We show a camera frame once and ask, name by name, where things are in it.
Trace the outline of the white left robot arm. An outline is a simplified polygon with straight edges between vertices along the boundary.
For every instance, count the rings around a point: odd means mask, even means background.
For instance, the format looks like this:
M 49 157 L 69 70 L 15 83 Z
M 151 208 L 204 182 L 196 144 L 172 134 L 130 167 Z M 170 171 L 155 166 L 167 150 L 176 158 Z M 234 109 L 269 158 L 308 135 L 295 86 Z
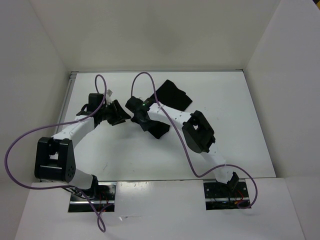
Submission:
M 101 122 L 107 121 L 115 126 L 129 120 L 131 116 L 117 100 L 105 100 L 100 109 L 97 109 L 98 106 L 97 100 L 90 100 L 76 114 L 75 123 L 51 137 L 39 139 L 34 167 L 37 179 L 71 185 L 76 195 L 83 194 L 88 200 L 99 196 L 101 189 L 98 178 L 77 169 L 74 148 Z

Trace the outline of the black skirt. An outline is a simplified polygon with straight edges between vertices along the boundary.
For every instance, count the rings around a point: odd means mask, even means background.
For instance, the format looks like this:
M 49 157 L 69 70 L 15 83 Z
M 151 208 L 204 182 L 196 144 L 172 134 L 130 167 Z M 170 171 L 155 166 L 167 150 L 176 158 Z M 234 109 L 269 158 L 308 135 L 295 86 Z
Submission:
M 179 89 L 169 79 L 156 90 L 156 95 L 161 104 L 182 112 L 184 112 L 193 102 L 183 90 Z M 169 124 L 156 121 L 155 126 L 150 127 L 148 132 L 156 139 L 160 139 L 169 130 Z

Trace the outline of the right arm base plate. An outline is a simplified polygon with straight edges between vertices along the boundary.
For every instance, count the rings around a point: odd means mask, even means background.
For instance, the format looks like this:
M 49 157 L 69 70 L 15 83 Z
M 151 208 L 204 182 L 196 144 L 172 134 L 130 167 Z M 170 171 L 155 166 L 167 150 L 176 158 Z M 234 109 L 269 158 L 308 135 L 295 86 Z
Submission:
M 206 210 L 234 210 L 248 207 L 251 202 L 247 184 L 240 180 L 234 190 L 216 181 L 204 181 L 204 198 Z

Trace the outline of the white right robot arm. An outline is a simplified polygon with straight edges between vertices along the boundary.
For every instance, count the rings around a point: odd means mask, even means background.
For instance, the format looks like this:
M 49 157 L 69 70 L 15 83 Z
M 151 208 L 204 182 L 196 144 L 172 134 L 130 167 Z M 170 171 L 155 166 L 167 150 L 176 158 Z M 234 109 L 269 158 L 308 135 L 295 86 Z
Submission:
M 177 110 L 157 102 L 153 98 L 143 101 L 132 96 L 125 107 L 133 113 L 132 122 L 141 126 L 142 130 L 149 132 L 156 139 L 166 134 L 170 127 L 177 133 L 192 173 L 202 178 L 214 172 L 219 191 L 229 197 L 237 190 L 239 177 L 237 173 L 227 168 L 226 161 L 219 153 L 215 132 L 202 112 L 193 113 Z M 211 162 L 213 167 L 205 173 L 197 174 L 192 166 L 188 150 L 200 154 L 205 160 Z

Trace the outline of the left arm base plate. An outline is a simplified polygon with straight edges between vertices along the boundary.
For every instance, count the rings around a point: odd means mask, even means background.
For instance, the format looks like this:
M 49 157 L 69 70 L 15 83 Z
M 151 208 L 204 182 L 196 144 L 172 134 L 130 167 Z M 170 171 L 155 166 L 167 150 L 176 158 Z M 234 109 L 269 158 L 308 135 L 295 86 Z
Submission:
M 88 191 L 85 194 L 89 198 L 91 204 L 97 212 L 114 212 L 115 211 L 115 198 L 116 198 L 116 182 L 102 181 L 98 183 L 98 190 L 95 195 L 91 195 Z M 89 202 L 78 190 L 68 190 L 70 195 L 69 200 L 69 213 L 89 213 L 93 212 Z

